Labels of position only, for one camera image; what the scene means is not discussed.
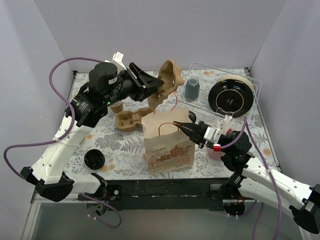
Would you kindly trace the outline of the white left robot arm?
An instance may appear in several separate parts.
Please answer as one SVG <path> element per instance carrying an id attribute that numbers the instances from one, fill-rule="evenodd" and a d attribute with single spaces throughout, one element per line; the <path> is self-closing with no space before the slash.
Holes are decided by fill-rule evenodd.
<path id="1" fill-rule="evenodd" d="M 142 102 L 156 94 L 164 82 L 135 63 L 118 71 L 111 62 L 100 62 L 89 72 L 89 81 L 68 103 L 59 130 L 39 160 L 21 170 L 23 178 L 35 186 L 35 191 L 53 202 L 69 194 L 89 194 L 95 200 L 106 196 L 107 182 L 96 173 L 71 176 L 64 172 L 69 159 L 80 143 L 93 130 L 108 107 L 130 97 Z"/>

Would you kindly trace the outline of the single brown pulp cup carrier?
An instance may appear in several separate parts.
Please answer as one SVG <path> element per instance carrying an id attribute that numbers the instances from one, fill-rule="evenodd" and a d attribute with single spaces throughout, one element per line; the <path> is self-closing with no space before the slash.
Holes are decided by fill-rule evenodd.
<path id="1" fill-rule="evenodd" d="M 171 93 L 175 92 L 179 86 L 185 83 L 182 77 L 182 68 L 173 59 L 167 59 L 163 63 L 157 78 L 162 80 L 164 84 L 157 88 L 157 93 L 147 98 L 148 106 L 152 110 L 155 110 Z"/>

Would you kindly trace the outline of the black plastic cup lid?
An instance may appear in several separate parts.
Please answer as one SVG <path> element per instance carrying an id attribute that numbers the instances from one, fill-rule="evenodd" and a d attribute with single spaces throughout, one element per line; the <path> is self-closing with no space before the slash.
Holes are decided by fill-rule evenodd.
<path id="1" fill-rule="evenodd" d="M 195 123 L 197 121 L 197 117 L 195 113 L 193 113 L 192 111 L 188 112 L 188 118 L 191 120 L 192 123 Z"/>

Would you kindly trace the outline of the printed kraft paper bag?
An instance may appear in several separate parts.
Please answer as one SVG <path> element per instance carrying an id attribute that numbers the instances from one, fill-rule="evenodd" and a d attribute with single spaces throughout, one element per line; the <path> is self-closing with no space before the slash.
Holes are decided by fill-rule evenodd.
<path id="1" fill-rule="evenodd" d="M 179 123 L 191 123 L 187 108 L 175 104 L 170 110 L 153 110 L 141 119 L 145 157 L 149 173 L 181 170 L 194 165 L 195 144 Z"/>

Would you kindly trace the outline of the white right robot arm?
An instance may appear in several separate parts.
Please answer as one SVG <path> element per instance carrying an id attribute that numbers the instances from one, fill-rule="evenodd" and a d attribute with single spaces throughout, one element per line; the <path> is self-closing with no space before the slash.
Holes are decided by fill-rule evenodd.
<path id="1" fill-rule="evenodd" d="M 223 134 L 221 129 L 203 121 L 174 121 L 173 124 L 199 148 L 207 147 L 224 154 L 220 159 L 232 175 L 220 188 L 223 197 L 258 200 L 291 216 L 304 230 L 319 234 L 319 184 L 310 186 L 270 169 L 262 157 L 254 156 L 250 151 L 254 141 L 243 129 Z"/>

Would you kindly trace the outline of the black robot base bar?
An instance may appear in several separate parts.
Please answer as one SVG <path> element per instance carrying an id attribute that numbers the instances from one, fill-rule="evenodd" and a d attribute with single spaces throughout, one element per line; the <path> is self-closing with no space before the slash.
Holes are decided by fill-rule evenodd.
<path id="1" fill-rule="evenodd" d="M 106 196 L 117 210 L 222 211 L 225 202 L 243 204 L 225 187 L 227 178 L 109 180 Z"/>

